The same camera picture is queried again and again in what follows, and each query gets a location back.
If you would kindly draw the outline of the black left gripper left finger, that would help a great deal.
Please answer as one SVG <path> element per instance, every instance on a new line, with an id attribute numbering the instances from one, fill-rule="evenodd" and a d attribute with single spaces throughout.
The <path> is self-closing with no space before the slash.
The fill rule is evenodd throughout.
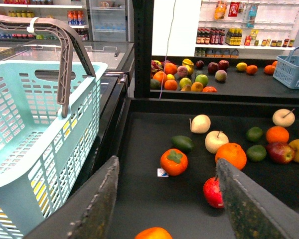
<path id="1" fill-rule="evenodd" d="M 118 188 L 119 158 L 110 157 L 66 203 L 26 239 L 105 239 Z"/>

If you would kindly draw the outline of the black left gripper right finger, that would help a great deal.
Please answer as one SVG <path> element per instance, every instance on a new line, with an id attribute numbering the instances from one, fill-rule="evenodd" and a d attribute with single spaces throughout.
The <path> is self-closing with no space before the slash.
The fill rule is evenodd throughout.
<path id="1" fill-rule="evenodd" d="M 225 210 L 238 239 L 299 239 L 299 214 L 226 159 L 216 175 Z"/>

